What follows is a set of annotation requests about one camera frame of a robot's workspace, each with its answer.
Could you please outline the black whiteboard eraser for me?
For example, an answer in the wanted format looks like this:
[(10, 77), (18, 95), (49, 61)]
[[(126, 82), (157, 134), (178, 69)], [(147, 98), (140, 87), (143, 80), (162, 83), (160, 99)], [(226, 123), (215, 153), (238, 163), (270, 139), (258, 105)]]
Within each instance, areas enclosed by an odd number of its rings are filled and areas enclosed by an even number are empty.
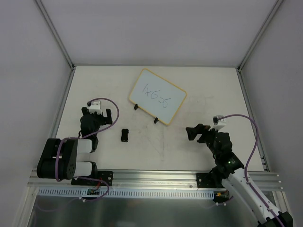
[(121, 130), (121, 141), (122, 142), (128, 142), (128, 134), (129, 134), (129, 130), (128, 129), (122, 129)]

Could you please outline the yellow framed small whiteboard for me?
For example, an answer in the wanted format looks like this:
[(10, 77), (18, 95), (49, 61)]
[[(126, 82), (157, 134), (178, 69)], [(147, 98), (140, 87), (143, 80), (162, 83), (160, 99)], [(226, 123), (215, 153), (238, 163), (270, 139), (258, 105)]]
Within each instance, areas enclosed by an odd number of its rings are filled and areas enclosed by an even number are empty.
[(129, 101), (161, 123), (170, 125), (187, 92), (148, 69), (140, 72)]

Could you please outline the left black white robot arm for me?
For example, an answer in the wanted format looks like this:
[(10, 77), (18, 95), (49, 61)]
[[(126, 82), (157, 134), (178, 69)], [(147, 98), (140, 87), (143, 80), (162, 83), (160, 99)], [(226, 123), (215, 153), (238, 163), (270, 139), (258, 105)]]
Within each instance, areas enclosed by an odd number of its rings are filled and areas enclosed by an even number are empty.
[(80, 169), (76, 163), (77, 155), (80, 153), (93, 153), (98, 146), (98, 130), (101, 126), (113, 123), (110, 109), (106, 115), (101, 110), (90, 112), (88, 107), (81, 109), (80, 131), (78, 135), (82, 138), (61, 140), (49, 138), (37, 165), (37, 176), (39, 178), (70, 180), (74, 178)]

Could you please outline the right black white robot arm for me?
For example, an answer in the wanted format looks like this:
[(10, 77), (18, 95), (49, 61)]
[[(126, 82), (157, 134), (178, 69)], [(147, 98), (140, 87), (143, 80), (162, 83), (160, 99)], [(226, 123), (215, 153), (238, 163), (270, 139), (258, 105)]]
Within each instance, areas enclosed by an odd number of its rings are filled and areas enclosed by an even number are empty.
[(205, 144), (211, 151), (215, 167), (201, 179), (205, 184), (224, 187), (245, 210), (258, 227), (292, 227), (291, 214), (282, 212), (264, 195), (249, 176), (244, 164), (232, 151), (232, 142), (227, 132), (219, 132), (208, 125), (198, 124), (186, 128), (190, 141)]

